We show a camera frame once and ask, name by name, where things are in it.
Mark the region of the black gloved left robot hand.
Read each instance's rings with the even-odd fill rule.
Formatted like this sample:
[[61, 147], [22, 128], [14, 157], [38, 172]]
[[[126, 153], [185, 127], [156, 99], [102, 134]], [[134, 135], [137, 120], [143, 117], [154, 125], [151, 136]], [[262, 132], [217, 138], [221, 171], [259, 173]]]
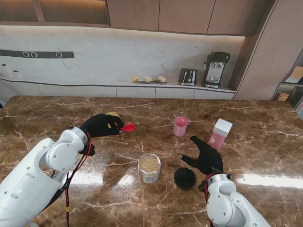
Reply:
[[118, 135], [124, 123], [117, 116], [97, 114], [86, 120], [81, 128], [90, 134], [91, 138]]

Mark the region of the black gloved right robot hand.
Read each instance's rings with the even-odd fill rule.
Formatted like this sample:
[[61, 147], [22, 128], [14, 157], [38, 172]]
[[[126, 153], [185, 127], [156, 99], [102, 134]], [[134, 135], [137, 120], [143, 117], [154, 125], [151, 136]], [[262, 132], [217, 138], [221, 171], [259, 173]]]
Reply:
[[180, 159], [193, 168], [197, 168], [201, 173], [209, 175], [211, 173], [223, 173], [223, 160], [221, 154], [197, 136], [190, 137], [199, 149], [197, 159], [190, 158], [184, 154], [179, 155]]

